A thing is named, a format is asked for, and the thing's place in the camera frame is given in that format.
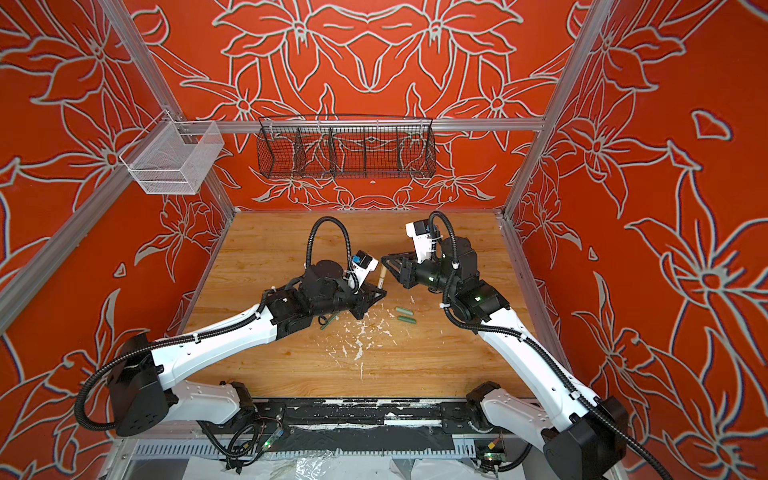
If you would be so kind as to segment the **beige pen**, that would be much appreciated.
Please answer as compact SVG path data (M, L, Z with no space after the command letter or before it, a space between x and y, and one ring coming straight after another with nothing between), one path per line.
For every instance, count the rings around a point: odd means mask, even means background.
M379 288L379 289L383 288L386 274L387 274L386 268L382 267L382 269L380 270L379 277L378 277L377 288Z

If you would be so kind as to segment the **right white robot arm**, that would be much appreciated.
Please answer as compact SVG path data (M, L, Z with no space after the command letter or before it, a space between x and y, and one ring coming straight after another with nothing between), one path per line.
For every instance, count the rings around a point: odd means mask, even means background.
M441 297L440 309L456 327L478 335L512 367L534 394L531 406L493 382L468 399L487 425L509 431L539 450L560 479L601 479L628 451L662 479L671 474L629 432L626 408L600 398L535 338L499 291L481 279L471 242L456 235L448 217L433 211L406 225L411 252L382 262L407 289L423 285Z

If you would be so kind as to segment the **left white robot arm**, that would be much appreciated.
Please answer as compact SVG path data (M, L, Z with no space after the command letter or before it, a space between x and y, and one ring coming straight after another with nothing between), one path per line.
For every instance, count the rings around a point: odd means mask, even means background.
M188 377L237 353L305 330L313 322L325 324L336 313L348 311L363 319L386 295L366 280L378 261L364 251L352 251L347 232L342 234L345 266L313 261L314 240L325 223L344 226L332 216L318 219L308 237L304 273L265 290L251 308L189 334L157 341L139 334L128 340L115 358L83 383L73 406L77 423L122 437L145 432L165 419L226 423L246 410L245 389L236 384L208 390L194 386L183 394Z

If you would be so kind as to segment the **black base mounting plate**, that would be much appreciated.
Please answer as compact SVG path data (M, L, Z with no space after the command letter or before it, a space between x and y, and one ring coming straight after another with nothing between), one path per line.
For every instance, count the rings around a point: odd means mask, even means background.
M480 406L464 398L261 398L223 424L207 422L213 433L234 434L255 424L309 430L367 429L392 426L432 428L443 433L489 434L493 426Z

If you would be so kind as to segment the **clear plastic bin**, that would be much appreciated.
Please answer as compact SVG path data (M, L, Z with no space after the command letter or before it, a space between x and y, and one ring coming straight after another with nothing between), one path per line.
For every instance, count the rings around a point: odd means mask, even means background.
M132 142L120 161L147 194L194 195L223 147L214 122L194 122L187 130L180 122L165 120Z

